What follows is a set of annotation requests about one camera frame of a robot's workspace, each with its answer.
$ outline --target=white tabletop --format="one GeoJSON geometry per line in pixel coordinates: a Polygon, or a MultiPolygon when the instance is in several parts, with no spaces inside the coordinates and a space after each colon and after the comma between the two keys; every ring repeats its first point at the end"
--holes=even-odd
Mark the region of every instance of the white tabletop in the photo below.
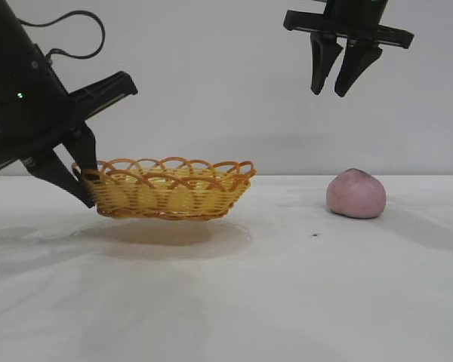
{"type": "Polygon", "coordinates": [[[213,222],[112,220],[0,178],[0,362],[453,361],[453,176],[257,177],[213,222]]]}

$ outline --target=yellow woven basket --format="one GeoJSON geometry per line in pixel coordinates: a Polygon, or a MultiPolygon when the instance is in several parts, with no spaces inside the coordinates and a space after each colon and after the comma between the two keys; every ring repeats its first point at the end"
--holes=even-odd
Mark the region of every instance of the yellow woven basket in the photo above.
{"type": "Polygon", "coordinates": [[[256,174],[250,161],[120,158],[98,161],[98,171],[78,169],[101,215],[205,221],[225,216],[256,174]]]}

